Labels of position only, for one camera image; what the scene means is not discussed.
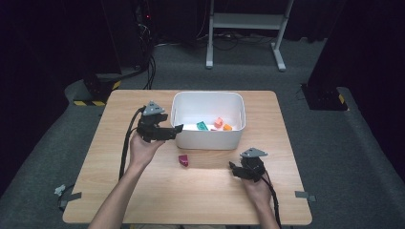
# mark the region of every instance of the metal stand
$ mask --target metal stand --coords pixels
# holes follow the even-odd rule
[[[275,43],[271,43],[271,50],[274,53],[277,67],[280,72],[286,70],[283,57],[280,54],[280,44],[286,30],[289,13],[291,12],[294,0],[288,0],[287,8],[282,15],[267,14],[243,14],[243,13],[214,13],[214,0],[211,0],[209,16],[208,46],[206,51],[207,69],[212,69],[213,61],[213,36],[214,28],[233,28],[233,29],[258,29],[258,30],[278,30]]]

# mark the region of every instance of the silver metal part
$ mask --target silver metal part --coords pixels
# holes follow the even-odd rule
[[[242,157],[257,157],[257,156],[267,156],[268,153],[258,150],[256,148],[250,148],[243,153],[241,153]]]
[[[145,111],[143,111],[143,115],[156,115],[163,112],[164,109],[151,100],[146,106]]]

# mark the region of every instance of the black stand base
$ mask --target black stand base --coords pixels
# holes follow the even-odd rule
[[[311,110],[347,111],[348,106],[343,96],[336,90],[322,91],[318,88],[302,84],[304,96]]]
[[[119,87],[120,81],[97,82],[96,87],[83,83],[77,90],[74,104],[77,106],[105,106],[113,90]]]

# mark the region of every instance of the human arm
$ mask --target human arm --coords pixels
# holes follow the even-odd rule
[[[254,182],[252,179],[243,179],[242,183],[247,195],[253,203],[260,225],[263,229],[280,229],[270,207],[271,193],[263,180]]]
[[[89,228],[119,228],[122,224],[129,199],[140,176],[152,161],[156,150],[164,141],[151,143],[134,134],[130,143],[130,162],[122,178],[98,209]]]

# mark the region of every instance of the white plastic bin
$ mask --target white plastic bin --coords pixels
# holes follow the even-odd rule
[[[232,131],[215,128],[220,117]],[[197,123],[204,122],[208,131]],[[233,150],[238,147],[245,127],[245,104],[239,94],[227,92],[181,92],[173,99],[171,125],[183,124],[176,144],[183,149]]]

